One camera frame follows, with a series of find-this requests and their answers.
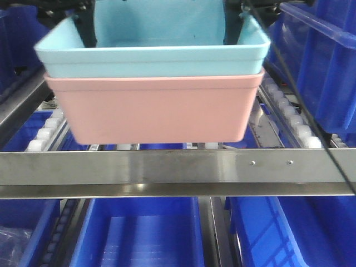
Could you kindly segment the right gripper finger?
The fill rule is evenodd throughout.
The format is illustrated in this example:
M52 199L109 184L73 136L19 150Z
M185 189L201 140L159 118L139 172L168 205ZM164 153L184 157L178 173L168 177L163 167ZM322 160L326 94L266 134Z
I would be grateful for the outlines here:
M250 1L224 1L224 45L237 44L245 18L249 15L249 8Z

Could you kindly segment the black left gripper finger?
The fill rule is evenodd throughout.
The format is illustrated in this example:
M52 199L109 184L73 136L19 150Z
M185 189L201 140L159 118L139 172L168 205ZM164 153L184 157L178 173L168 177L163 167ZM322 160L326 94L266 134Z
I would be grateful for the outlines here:
M95 1L79 1L75 9L75 26L85 47L96 47L94 30Z

